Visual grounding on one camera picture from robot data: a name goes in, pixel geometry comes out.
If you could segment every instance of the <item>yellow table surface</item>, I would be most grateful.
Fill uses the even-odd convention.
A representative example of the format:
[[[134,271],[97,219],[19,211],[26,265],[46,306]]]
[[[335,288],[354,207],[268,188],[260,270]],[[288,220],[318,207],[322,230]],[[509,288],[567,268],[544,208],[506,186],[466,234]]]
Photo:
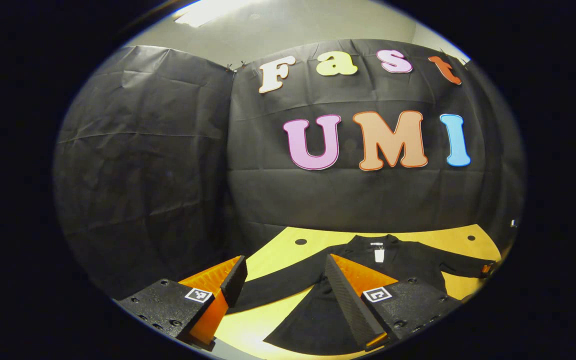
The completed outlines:
[[[347,244],[355,235],[382,237],[388,233],[338,232],[287,227],[263,248],[246,259],[246,281],[254,280],[272,272],[301,262],[329,247]],[[423,232],[391,232],[403,242],[420,242],[433,248],[450,251],[474,258],[501,260],[499,250],[492,239],[478,225],[469,225],[446,230]],[[297,239],[306,239],[306,244],[295,244]],[[442,272],[448,295],[463,299],[481,287],[484,280],[451,275]],[[293,296],[268,303],[254,309],[224,316],[215,337],[245,353],[265,360],[347,360],[358,358],[366,351],[344,355],[307,355],[274,346],[264,339],[292,312],[313,287]]]

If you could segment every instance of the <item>ceiling light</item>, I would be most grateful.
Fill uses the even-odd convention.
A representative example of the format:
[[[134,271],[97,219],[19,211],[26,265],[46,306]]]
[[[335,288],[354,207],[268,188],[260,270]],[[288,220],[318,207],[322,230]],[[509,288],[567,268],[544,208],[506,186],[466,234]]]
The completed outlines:
[[[188,24],[198,28],[211,20],[219,18],[233,10],[256,3],[259,0],[199,0],[176,11],[175,23]]]

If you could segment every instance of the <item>clothing label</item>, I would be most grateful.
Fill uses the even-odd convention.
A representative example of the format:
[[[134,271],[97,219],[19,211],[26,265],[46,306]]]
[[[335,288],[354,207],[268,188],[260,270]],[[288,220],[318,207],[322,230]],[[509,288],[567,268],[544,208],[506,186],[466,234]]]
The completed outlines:
[[[384,249],[379,249],[374,251],[374,261],[376,263],[384,262]]]

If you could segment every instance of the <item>pink letter u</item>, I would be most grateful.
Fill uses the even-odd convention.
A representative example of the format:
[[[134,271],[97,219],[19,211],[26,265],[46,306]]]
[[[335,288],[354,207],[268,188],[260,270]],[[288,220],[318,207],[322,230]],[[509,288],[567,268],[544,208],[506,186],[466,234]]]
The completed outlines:
[[[337,137],[337,124],[341,123],[341,116],[329,114],[320,116],[315,121],[324,131],[324,145],[326,149],[322,155],[313,156],[308,153],[306,146],[306,129],[308,120],[291,120],[283,125],[288,133],[288,146],[290,157],[296,166],[306,170],[323,170],[331,167],[339,157],[339,140]]]

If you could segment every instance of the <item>wall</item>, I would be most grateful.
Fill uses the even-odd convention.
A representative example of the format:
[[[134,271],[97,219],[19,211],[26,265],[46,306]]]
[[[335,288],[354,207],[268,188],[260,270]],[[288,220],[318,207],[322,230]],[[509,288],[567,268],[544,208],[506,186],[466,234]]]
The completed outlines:
[[[459,59],[462,64],[465,64],[471,60],[470,57],[459,50],[457,46],[453,45],[444,37],[426,27],[422,23],[416,23],[411,42],[412,44],[425,46],[426,48],[443,51],[444,53]]]
[[[386,39],[411,43],[416,21],[370,0],[261,0],[201,27],[172,16],[126,46],[153,45],[185,51],[222,66],[251,62],[277,51],[338,39]]]

